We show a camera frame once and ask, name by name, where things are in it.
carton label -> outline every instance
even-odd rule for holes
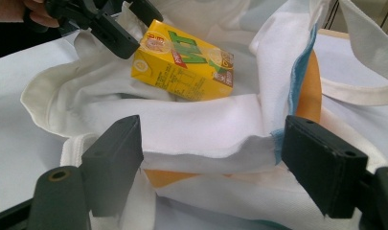
[[[233,90],[233,55],[153,21],[131,76],[192,101],[227,97]]]

yellow juice box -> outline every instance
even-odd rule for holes
[[[190,101],[233,90],[233,55],[154,20],[134,54],[131,76]]]

white cloth bag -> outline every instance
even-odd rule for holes
[[[145,156],[142,169],[147,173],[136,175],[129,200],[145,205],[128,202],[123,227],[152,229],[157,193],[195,207],[273,221],[291,229],[356,229],[358,213],[353,219],[323,218],[280,158],[285,116],[296,112],[316,31],[330,1],[152,2],[166,23],[235,55],[233,95],[184,102],[132,79],[132,58],[114,57],[90,34],[82,33],[75,43],[80,59],[38,74],[22,95],[22,103],[38,126],[69,138],[61,164],[80,164],[85,147],[97,136],[118,119],[138,114]],[[367,18],[351,1],[340,2],[350,15],[348,26],[357,28],[350,30],[355,50],[364,49],[369,39],[359,36],[365,31],[360,23],[369,28],[370,35],[386,37],[371,21],[360,21]],[[127,9],[119,22],[135,37],[145,30]],[[383,49],[383,43],[373,44],[372,49]],[[378,64],[388,57],[370,58],[372,52],[356,53],[356,57],[388,78],[388,63]],[[346,96],[337,96],[339,87],[329,81],[323,85],[329,96],[348,101]],[[375,104],[387,104],[383,99],[377,101]],[[376,147],[325,108],[321,125],[369,154],[371,171],[387,164]],[[152,185],[149,171],[166,178],[167,173],[177,172],[182,177]],[[138,215],[144,218],[132,218]]]

